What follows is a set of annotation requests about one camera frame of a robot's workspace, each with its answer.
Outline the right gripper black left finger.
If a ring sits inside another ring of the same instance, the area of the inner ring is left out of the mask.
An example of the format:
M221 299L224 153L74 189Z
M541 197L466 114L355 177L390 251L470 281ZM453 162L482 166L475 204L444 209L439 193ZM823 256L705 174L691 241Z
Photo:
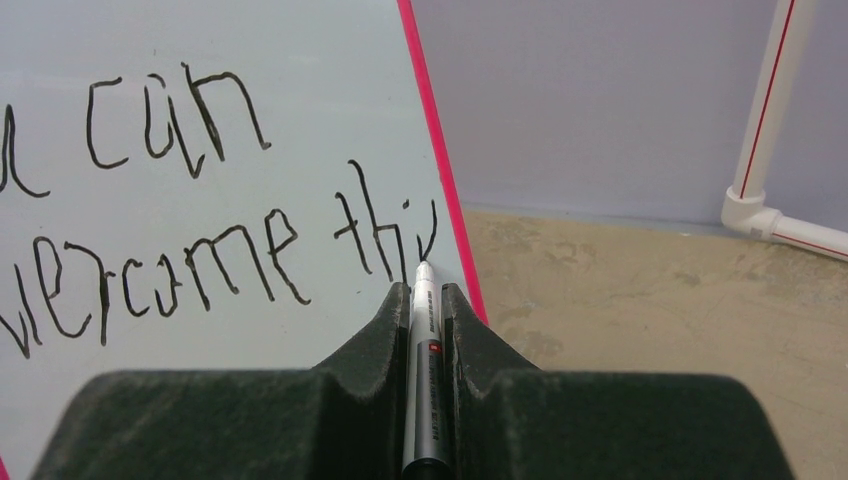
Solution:
M125 370L72 399L36 479L396 479L408 286L316 366Z

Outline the pink framed whiteboard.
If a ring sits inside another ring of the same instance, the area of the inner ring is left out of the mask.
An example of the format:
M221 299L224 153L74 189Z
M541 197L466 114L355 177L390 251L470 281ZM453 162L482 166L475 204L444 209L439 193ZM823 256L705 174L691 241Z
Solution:
M1 5L1 474L119 370L310 367L421 261L483 306L409 1Z

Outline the white PVC pipe frame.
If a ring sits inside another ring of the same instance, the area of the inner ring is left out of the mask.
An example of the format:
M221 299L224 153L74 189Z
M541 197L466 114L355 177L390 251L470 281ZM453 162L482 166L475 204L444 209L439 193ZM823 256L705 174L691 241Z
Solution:
M814 0L776 3L736 172L725 192L720 220L729 231L751 239L845 262L845 231L788 217L766 205L767 172L816 9Z

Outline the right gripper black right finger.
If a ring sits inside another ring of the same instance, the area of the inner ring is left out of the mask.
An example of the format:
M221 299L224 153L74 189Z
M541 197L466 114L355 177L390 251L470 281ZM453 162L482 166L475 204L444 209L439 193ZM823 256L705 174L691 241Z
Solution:
M722 375L543 370L442 290L461 479L790 479L755 396Z

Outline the black whiteboard marker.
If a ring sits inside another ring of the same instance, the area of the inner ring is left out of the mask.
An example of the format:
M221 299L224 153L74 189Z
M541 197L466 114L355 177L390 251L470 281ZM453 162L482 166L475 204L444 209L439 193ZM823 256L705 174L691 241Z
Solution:
M441 285L426 261L416 269L408 332L403 479L452 479L444 393Z

